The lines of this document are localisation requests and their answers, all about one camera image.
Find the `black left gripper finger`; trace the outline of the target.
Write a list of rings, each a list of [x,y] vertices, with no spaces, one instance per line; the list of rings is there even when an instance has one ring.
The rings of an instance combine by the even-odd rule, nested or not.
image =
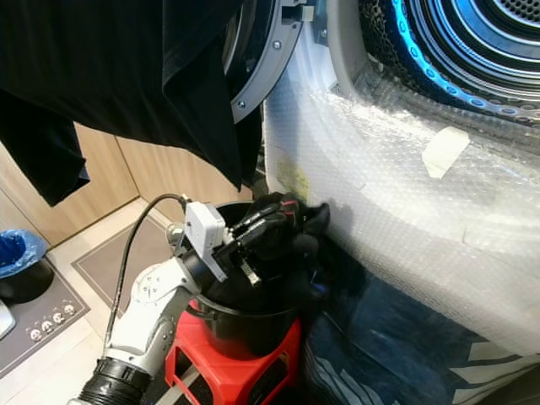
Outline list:
[[[303,262],[316,257],[319,251],[319,239],[313,235],[279,235],[274,242],[275,265],[285,266],[287,263]]]
[[[297,235],[324,235],[329,225],[329,204],[322,203],[317,206],[307,206],[301,201],[282,202],[282,213],[285,223],[282,232],[285,238],[294,238]]]

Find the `black garment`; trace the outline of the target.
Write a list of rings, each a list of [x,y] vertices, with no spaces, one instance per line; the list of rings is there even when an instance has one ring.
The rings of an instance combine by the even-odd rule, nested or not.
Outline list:
[[[12,0],[1,15],[1,142],[50,206],[88,184],[78,125],[192,152],[250,185],[260,131],[236,124],[224,30],[243,0]]]

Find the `white washing machine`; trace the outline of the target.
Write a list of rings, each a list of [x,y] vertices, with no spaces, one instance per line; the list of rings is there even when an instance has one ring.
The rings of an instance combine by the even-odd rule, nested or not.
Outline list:
[[[439,130],[470,145],[440,179],[422,150]],[[329,235],[437,312],[514,354],[540,354],[540,128],[443,105],[365,49],[358,0],[317,0],[265,101],[274,163],[307,174]]]

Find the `yellow warning sticker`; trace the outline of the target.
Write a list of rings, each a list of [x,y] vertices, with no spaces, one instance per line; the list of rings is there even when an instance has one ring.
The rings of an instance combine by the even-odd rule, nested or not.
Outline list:
[[[307,174],[292,158],[283,157],[274,163],[273,176],[286,192],[296,194],[307,201],[310,195],[310,183]]]

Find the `black plastic bucket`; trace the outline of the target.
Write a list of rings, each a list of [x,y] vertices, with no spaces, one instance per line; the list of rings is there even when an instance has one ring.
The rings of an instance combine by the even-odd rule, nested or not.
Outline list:
[[[238,223],[256,209],[269,203],[297,201],[292,197],[260,199],[255,202],[233,203],[215,206],[226,219],[228,231],[238,227]],[[211,344],[220,354],[232,359],[257,359],[270,354],[284,339],[296,319],[300,308],[300,293],[294,292],[290,282],[301,277],[300,262],[285,266],[273,262],[274,242],[283,235],[284,221],[277,228],[270,229],[266,239],[254,246],[246,258],[246,265],[253,267],[262,281],[251,287],[242,275],[228,275],[228,280],[219,282],[194,251],[186,238],[181,253],[192,302],[185,313],[192,314],[208,329]],[[221,247],[213,258],[224,269]]]

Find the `wooden cabinet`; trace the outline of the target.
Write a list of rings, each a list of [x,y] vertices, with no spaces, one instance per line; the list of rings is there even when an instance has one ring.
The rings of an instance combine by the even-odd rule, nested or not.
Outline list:
[[[44,202],[8,151],[1,151],[1,228],[31,230],[58,246],[138,199],[163,193],[206,203],[251,199],[247,186],[235,188],[218,170],[181,148],[116,138],[81,125],[76,131],[91,181],[56,206]]]

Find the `plain grey floor mat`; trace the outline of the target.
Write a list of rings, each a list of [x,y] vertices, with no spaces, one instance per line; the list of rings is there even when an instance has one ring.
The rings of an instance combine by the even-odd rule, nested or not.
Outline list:
[[[73,262],[73,269],[88,282],[93,292],[108,307],[113,302],[119,267],[131,230],[131,227],[123,229]],[[121,294],[121,303],[118,305],[119,311],[127,308],[130,301],[130,288],[135,278],[146,267],[157,265],[169,258],[172,253],[173,246],[167,243],[166,227],[155,219],[145,219],[140,224],[138,234],[132,240],[131,250],[128,251],[124,290]]]

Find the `dark blue patterned rug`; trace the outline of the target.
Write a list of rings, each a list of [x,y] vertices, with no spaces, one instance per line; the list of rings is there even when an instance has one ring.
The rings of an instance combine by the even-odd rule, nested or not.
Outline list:
[[[302,374],[323,405],[540,405],[540,354],[511,354],[338,248],[305,324]]]

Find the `red plastic stool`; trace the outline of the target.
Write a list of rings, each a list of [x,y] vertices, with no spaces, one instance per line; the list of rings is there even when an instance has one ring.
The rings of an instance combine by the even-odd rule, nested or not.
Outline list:
[[[232,359],[211,344],[203,321],[182,314],[165,360],[165,382],[181,394],[177,405],[280,405],[300,380],[300,321],[258,359]]]

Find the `grey round washer door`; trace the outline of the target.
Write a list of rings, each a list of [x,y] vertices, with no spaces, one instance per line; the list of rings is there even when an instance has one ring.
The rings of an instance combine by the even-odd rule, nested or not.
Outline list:
[[[317,0],[243,0],[224,31],[223,66],[233,121],[246,119],[284,73]]]

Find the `leopard print cloth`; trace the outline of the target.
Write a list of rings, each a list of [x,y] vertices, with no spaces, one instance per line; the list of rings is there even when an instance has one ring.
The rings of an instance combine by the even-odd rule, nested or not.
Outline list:
[[[400,59],[388,32],[383,0],[358,0],[364,46],[370,57],[390,69],[400,69]]]

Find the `black bin with blue bag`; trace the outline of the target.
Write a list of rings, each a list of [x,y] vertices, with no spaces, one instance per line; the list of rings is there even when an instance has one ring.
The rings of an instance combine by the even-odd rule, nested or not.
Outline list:
[[[0,232],[0,300],[20,305],[37,300],[54,280],[53,267],[44,255],[46,240],[26,229]]]

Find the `white floor device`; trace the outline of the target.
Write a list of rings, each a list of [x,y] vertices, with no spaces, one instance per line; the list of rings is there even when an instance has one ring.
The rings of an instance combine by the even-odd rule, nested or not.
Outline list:
[[[16,321],[14,319],[13,313],[4,304],[3,301],[0,302],[0,338],[4,339],[9,332],[15,327]]]

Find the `blue lit steel drum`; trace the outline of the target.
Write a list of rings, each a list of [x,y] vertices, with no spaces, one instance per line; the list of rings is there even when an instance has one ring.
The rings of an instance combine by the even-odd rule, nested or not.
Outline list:
[[[540,0],[383,0],[390,69],[443,105],[540,128]]]

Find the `grey floor mat with dots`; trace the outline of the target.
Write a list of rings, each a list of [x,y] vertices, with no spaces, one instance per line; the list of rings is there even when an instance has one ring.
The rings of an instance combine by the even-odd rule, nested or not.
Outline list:
[[[57,273],[49,289],[37,300],[10,308],[14,327],[0,340],[0,376],[46,346],[57,334],[89,312],[73,286]]]

